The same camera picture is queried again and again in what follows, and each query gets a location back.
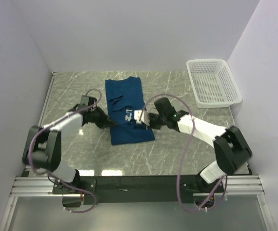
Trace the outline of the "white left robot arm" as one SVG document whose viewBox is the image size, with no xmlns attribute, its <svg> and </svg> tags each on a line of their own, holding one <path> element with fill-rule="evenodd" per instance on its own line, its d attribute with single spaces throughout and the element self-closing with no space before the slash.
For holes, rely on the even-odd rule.
<svg viewBox="0 0 278 231">
<path fill-rule="evenodd" d="M 117 123 L 96 105 L 97 99 L 87 95 L 80 103 L 69 109 L 60 119 L 42 127 L 32 126 L 28 132 L 22 162 L 34 168 L 51 172 L 52 176 L 64 182 L 69 193 L 80 190 L 79 171 L 61 161 L 62 139 L 80 127 L 94 123 L 98 128 L 114 127 Z"/>
</svg>

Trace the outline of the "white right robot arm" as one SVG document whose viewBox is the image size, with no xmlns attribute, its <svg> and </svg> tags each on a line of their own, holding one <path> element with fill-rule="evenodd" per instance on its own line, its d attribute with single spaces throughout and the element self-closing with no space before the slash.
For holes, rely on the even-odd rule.
<svg viewBox="0 0 278 231">
<path fill-rule="evenodd" d="M 233 175 L 252 157 L 252 151 L 236 126 L 218 126 L 192 116 L 189 111 L 176 111 L 170 100 L 162 97 L 154 102 L 157 114 L 149 113 L 148 127 L 167 126 L 207 143 L 215 151 L 216 160 L 196 175 L 196 187 L 207 192 L 213 183 L 225 175 Z"/>
</svg>

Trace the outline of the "blue t shirt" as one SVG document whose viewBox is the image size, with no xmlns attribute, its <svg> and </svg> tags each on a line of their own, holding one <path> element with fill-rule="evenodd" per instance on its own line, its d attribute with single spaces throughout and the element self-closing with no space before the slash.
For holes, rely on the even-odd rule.
<svg viewBox="0 0 278 231">
<path fill-rule="evenodd" d="M 134 144 L 154 141 L 151 129 L 138 125 L 134 120 L 135 110 L 143 108 L 145 102 L 142 83 L 138 77 L 105 81 L 108 116 L 117 123 L 110 128 L 111 144 Z"/>
</svg>

